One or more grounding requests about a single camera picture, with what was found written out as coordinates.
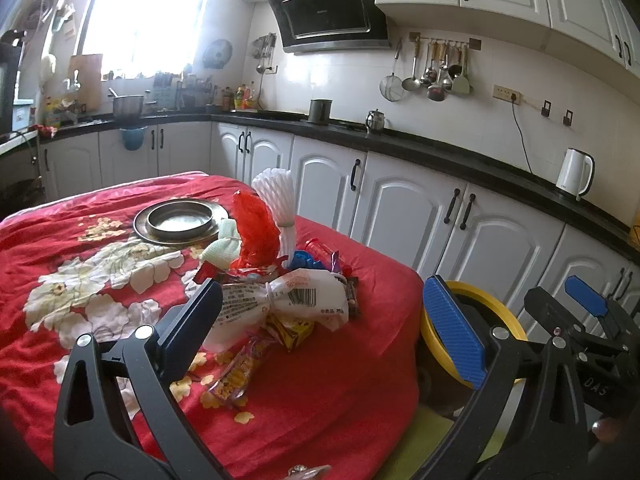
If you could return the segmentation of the right hand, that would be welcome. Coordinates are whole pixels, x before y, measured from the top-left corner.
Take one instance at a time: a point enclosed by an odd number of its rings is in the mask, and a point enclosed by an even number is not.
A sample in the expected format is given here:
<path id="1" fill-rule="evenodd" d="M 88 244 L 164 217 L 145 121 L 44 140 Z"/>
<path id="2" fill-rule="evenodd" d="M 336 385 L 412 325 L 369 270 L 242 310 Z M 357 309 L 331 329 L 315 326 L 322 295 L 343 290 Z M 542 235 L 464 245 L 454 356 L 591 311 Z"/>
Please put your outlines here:
<path id="1" fill-rule="evenodd" d="M 591 426 L 592 433 L 602 443 L 613 443 L 622 431 L 624 422 L 621 419 L 601 418 Z"/>

